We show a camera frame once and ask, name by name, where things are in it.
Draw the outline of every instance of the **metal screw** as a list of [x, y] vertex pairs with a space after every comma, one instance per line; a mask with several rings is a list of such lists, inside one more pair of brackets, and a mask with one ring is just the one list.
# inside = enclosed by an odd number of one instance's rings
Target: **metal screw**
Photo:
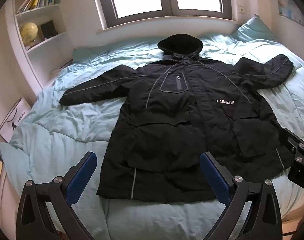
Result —
[[26, 185], [27, 187], [30, 187], [30, 186], [32, 185], [32, 183], [33, 183], [33, 181], [28, 180], [28, 181], [25, 183], [25, 185]]
[[53, 181], [54, 183], [60, 183], [62, 181], [62, 177], [61, 176], [55, 177]]
[[243, 178], [241, 176], [235, 176], [234, 180], [237, 181], [237, 182], [242, 182]]
[[271, 182], [271, 180], [269, 180], [269, 179], [265, 180], [265, 183], [266, 183], [266, 185], [268, 185], [268, 186], [271, 186], [271, 185], [272, 185], [272, 182]]

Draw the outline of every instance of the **black hooded jacket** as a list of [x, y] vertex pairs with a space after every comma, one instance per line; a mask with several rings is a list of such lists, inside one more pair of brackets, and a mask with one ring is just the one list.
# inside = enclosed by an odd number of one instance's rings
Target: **black hooded jacket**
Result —
[[197, 38], [159, 42], [162, 60], [138, 69], [119, 65], [67, 90], [63, 106], [127, 97], [111, 134], [97, 194], [103, 198], [194, 202], [215, 198], [199, 167], [209, 151], [220, 165], [262, 182], [291, 165], [280, 126], [257, 89], [282, 84], [292, 62], [241, 58], [233, 66], [202, 58]]

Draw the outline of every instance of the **electrical outlet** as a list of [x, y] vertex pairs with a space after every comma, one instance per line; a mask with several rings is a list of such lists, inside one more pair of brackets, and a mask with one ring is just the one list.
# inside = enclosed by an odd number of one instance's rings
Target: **electrical outlet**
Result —
[[237, 8], [238, 8], [239, 13], [242, 13], [242, 14], [245, 14], [245, 13], [246, 13], [246, 10], [245, 10], [245, 7], [244, 7], [244, 6], [237, 5]]

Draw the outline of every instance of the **jacket sleeve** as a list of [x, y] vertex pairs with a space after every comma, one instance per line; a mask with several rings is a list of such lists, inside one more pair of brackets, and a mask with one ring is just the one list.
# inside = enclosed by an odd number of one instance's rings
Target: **jacket sleeve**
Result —
[[256, 89], [279, 86], [286, 81], [293, 68], [293, 63], [282, 54], [264, 64], [243, 57], [235, 65], [237, 74], [250, 81]]
[[109, 98], [126, 97], [137, 76], [135, 69], [119, 65], [97, 78], [65, 91], [60, 99], [60, 104], [71, 106]]

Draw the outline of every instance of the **bookshelf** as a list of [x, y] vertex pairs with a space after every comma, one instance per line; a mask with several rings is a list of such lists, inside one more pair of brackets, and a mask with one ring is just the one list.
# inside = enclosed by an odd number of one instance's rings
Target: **bookshelf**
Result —
[[[28, 84], [37, 95], [53, 83], [50, 75], [53, 69], [60, 68], [71, 60], [73, 45], [62, 17], [60, 3], [46, 5], [17, 13], [25, 0], [8, 0], [5, 4], [6, 24], [14, 54]], [[44, 39], [40, 25], [53, 21], [58, 35]], [[26, 23], [38, 26], [38, 35], [31, 48], [25, 48], [20, 27]]]

